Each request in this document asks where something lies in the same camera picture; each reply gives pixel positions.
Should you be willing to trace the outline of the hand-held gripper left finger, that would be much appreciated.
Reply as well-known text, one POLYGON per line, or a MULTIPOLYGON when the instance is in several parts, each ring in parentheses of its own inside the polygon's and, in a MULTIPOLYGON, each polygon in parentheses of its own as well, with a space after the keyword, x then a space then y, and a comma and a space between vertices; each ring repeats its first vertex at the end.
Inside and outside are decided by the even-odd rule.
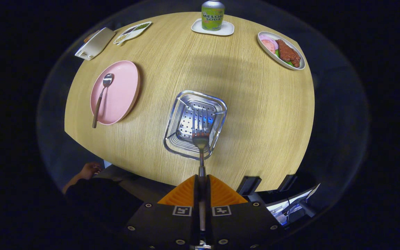
POLYGON ((138 250, 193 250, 200 242, 198 177, 193 175, 159 202, 145 202, 124 227, 138 250))

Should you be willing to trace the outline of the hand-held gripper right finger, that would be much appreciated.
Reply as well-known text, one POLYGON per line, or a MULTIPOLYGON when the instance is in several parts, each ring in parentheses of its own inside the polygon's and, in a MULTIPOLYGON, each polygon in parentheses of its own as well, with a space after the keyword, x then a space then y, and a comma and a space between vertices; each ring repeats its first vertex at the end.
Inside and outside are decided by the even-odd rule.
POLYGON ((213 175, 207 177, 205 241, 213 250, 266 250, 285 229, 262 201, 248 201, 213 175))

